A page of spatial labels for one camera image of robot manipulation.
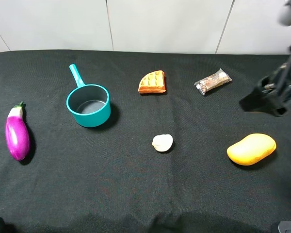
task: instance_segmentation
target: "toy food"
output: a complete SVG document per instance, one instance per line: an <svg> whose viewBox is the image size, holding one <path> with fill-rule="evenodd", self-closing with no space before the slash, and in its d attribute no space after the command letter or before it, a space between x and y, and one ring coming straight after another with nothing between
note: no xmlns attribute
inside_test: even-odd
<svg viewBox="0 0 291 233"><path fill-rule="evenodd" d="M25 123L23 122L23 102L15 105L5 123L5 139L11 156L23 160L29 152L30 141Z"/></svg>
<svg viewBox="0 0 291 233"><path fill-rule="evenodd" d="M159 152L165 152L171 148L173 141L170 134L157 135L153 138L152 146Z"/></svg>
<svg viewBox="0 0 291 233"><path fill-rule="evenodd" d="M252 165L273 153L276 142L268 135L250 134L227 149L229 158L239 165Z"/></svg>
<svg viewBox="0 0 291 233"><path fill-rule="evenodd" d="M228 74L222 69L219 69L215 74L210 75L202 80L194 83L194 86L199 90L202 95L216 87L232 81Z"/></svg>
<svg viewBox="0 0 291 233"><path fill-rule="evenodd" d="M139 83L138 92L140 94L164 93L166 91L164 77L165 73L162 70L145 75Z"/></svg>

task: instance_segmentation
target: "wrapped granola bar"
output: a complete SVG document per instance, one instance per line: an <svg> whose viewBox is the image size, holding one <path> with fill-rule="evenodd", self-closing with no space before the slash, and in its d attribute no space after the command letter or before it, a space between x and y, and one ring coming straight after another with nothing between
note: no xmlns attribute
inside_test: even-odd
<svg viewBox="0 0 291 233"><path fill-rule="evenodd" d="M194 86L196 86L202 95L205 95L207 91L230 81L232 81L232 79L228 76L228 74L226 74L222 69L219 69L215 74L195 82Z"/></svg>

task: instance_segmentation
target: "waffle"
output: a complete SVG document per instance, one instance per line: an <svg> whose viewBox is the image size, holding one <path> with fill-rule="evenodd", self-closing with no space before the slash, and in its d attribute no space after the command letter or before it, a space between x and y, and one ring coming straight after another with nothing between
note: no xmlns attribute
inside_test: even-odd
<svg viewBox="0 0 291 233"><path fill-rule="evenodd" d="M140 94L164 93L166 91L164 76L162 70L145 75L139 83L138 92Z"/></svg>

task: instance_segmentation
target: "teal handle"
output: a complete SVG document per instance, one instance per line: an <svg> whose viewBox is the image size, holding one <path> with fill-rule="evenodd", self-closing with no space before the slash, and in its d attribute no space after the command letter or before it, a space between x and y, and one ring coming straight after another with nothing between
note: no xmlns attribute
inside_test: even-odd
<svg viewBox="0 0 291 233"><path fill-rule="evenodd" d="M85 83L83 82L83 80L82 80L82 78L81 78L81 76L80 76L80 74L79 74L79 72L78 72L78 69L77 69L76 65L75 65L75 64L71 64L71 65L69 66L69 68L70 68L70 70L71 70L71 72L72 72L72 75L73 75L74 80L75 80L76 83L77 83L77 86L78 86L78 87L83 87L83 86L85 86Z"/></svg>

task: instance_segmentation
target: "wall seam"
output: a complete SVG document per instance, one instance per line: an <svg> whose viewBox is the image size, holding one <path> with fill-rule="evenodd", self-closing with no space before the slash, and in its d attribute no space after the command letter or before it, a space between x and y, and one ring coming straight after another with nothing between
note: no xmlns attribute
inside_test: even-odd
<svg viewBox="0 0 291 233"><path fill-rule="evenodd" d="M111 23L110 23L110 15L109 15L109 8L108 8L108 1L107 0L106 0L106 7L107 7L108 23L109 23L109 30L110 30L111 43L112 43L112 51L114 51L113 37L112 37L112 30L111 30Z"/></svg>
<svg viewBox="0 0 291 233"><path fill-rule="evenodd" d="M6 44L6 42L5 42L4 39L2 38L1 34L0 34L0 38L1 38L1 40L4 42L4 44L6 45L6 47L8 48L8 50L11 51L10 48L9 48L9 46Z"/></svg>
<svg viewBox="0 0 291 233"><path fill-rule="evenodd" d="M225 21L225 25L224 25L224 27L223 27L223 30L222 30L222 33L221 33L221 36L220 36L220 39L219 39L219 43L218 43L217 49L215 50L215 54L217 54L218 49L219 49L219 46L220 46L220 44L221 44L221 40L222 40L222 38L223 38L223 34L224 34L225 29L226 29L226 26L227 26L227 23L228 23L229 17L230 17L230 15L231 15L231 13L232 13L234 3L235 3L235 0L232 1L231 8L229 9L229 13L228 13L228 15L227 15L227 18L226 18L226 21Z"/></svg>

